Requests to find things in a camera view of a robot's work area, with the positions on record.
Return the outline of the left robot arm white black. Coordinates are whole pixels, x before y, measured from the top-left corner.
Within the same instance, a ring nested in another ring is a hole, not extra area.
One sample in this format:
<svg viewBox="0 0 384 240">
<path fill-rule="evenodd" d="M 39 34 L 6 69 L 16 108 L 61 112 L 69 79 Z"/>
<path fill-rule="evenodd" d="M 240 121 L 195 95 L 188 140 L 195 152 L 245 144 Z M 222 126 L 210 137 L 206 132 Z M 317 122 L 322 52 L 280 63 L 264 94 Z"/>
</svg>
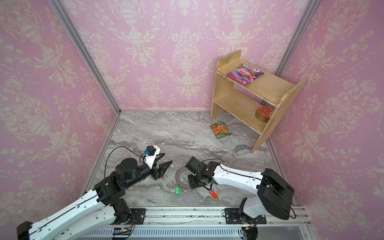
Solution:
<svg viewBox="0 0 384 240">
<path fill-rule="evenodd" d="M 126 158 L 108 177 L 72 204 L 41 221 L 26 221 L 17 226 L 17 238 L 75 240 L 102 226 L 133 222 L 135 217 L 122 198 L 126 190 L 149 176 L 154 180 L 161 178 L 172 163 L 138 165 L 137 160 Z"/>
</svg>

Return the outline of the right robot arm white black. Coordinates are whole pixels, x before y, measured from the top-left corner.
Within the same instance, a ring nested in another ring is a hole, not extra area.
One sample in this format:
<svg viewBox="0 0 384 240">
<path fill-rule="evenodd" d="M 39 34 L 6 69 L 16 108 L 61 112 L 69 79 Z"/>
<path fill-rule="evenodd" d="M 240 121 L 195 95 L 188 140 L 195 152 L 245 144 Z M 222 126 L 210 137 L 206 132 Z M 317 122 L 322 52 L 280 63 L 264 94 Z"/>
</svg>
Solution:
<svg viewBox="0 0 384 240">
<path fill-rule="evenodd" d="M 281 220 L 295 219 L 292 208 L 294 188 L 276 171 L 266 168 L 263 172 L 233 169 L 212 160 L 207 164 L 192 157 L 185 165 L 191 172 L 188 183 L 191 189 L 224 185 L 254 194 L 244 198 L 237 210 L 240 221 L 256 225 L 260 216 L 270 214 Z"/>
</svg>

